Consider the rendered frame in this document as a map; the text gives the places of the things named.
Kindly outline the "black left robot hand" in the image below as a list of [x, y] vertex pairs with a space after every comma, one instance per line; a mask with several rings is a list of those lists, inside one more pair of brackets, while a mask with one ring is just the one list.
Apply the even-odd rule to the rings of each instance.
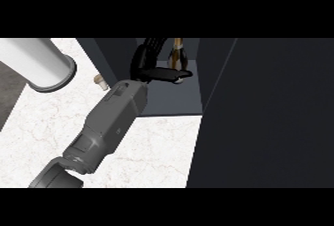
[[139, 45], [130, 63], [130, 78], [133, 80], [151, 83], [154, 80], [180, 84], [185, 78], [193, 76], [188, 70], [174, 70], [168, 66], [158, 67], [158, 56], [161, 53], [165, 38], [146, 38]]

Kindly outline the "dark grey cabinet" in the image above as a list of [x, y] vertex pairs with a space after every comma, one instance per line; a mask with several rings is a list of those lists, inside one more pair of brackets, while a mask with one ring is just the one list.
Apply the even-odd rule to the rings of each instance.
[[[236, 38], [185, 38], [188, 70], [193, 73], [183, 83], [154, 80], [149, 83], [143, 117], [202, 115], [213, 95]], [[130, 60], [143, 38], [78, 38], [106, 84], [130, 78]]]

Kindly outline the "dark grey cabinet door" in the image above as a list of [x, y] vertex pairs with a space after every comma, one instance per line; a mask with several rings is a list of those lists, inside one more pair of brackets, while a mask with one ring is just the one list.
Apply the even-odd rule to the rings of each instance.
[[334, 187], [334, 39], [236, 41], [188, 184]]

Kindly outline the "small beige object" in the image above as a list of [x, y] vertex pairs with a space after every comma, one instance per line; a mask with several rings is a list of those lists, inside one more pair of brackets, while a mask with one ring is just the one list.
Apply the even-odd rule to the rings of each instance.
[[100, 86], [100, 88], [102, 88], [103, 91], [108, 89], [108, 84], [106, 84], [106, 81], [105, 81], [105, 79], [103, 79], [103, 77], [102, 77], [100, 74], [97, 74], [94, 76], [94, 83], [96, 83], [96, 85]]

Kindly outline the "white cylinder with grey rim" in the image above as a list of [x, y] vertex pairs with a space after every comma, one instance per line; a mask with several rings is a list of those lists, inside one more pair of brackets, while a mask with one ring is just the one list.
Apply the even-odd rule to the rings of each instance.
[[77, 72], [77, 63], [62, 54], [50, 38], [0, 38], [0, 61], [40, 93], [62, 89]]

